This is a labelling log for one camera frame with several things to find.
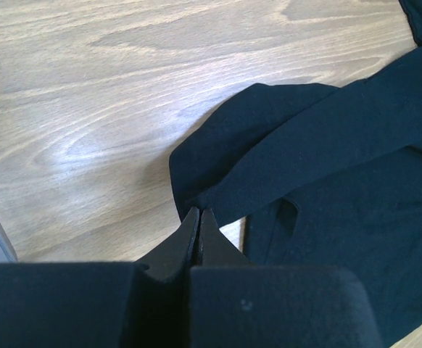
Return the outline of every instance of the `black cloth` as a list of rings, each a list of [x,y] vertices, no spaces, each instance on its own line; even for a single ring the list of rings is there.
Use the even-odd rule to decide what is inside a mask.
[[[170,156],[181,218],[248,216],[262,265],[350,269],[387,345],[422,324],[422,1],[401,3],[414,51],[344,88],[253,85]]]

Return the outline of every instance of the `dark garment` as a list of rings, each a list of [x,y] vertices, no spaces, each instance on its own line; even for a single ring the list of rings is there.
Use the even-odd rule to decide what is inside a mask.
[[[344,88],[253,85],[170,157],[181,218],[248,215],[251,261],[352,270],[387,345],[422,324],[422,1],[401,2],[421,47]]]

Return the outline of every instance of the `wooden table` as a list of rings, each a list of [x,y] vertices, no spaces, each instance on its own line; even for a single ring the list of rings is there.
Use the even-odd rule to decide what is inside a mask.
[[[413,48],[397,0],[0,0],[0,221],[22,261],[135,260],[178,226],[168,156],[222,101]]]

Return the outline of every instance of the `light wood grain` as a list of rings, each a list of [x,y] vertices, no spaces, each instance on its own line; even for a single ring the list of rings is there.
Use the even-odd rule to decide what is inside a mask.
[[[22,261],[135,260],[178,226],[167,158],[219,103],[413,48],[397,0],[1,0],[0,221]]]

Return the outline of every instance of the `folded fabric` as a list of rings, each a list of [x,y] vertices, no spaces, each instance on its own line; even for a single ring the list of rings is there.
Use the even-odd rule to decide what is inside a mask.
[[[401,3],[421,47],[344,88],[253,85],[170,157],[181,218],[248,216],[256,263],[350,269],[388,345],[422,323],[422,1]]]

